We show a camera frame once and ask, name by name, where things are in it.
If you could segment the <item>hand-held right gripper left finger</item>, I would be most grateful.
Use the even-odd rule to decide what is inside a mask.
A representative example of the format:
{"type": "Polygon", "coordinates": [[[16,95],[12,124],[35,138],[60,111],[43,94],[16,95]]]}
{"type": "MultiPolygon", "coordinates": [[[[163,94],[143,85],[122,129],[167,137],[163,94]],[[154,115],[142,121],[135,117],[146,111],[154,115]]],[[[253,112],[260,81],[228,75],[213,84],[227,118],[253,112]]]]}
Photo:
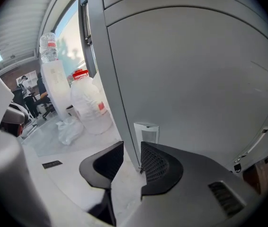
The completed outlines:
{"type": "Polygon", "coordinates": [[[110,225],[116,225],[111,198],[111,183],[123,161],[124,142],[119,141],[84,159],[79,166],[81,176],[91,187],[104,190],[101,202],[89,209],[88,213],[110,225]]]}

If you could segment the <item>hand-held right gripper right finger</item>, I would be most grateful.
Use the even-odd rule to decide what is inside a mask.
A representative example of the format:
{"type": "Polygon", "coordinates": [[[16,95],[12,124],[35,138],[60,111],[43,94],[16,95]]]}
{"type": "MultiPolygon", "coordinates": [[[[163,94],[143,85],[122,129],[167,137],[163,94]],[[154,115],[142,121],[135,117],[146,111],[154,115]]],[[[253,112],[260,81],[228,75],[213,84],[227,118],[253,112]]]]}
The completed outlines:
{"type": "Polygon", "coordinates": [[[141,142],[141,173],[145,173],[146,185],[142,196],[161,195],[169,192],[182,178],[183,165],[172,153],[174,148],[141,142]]]}

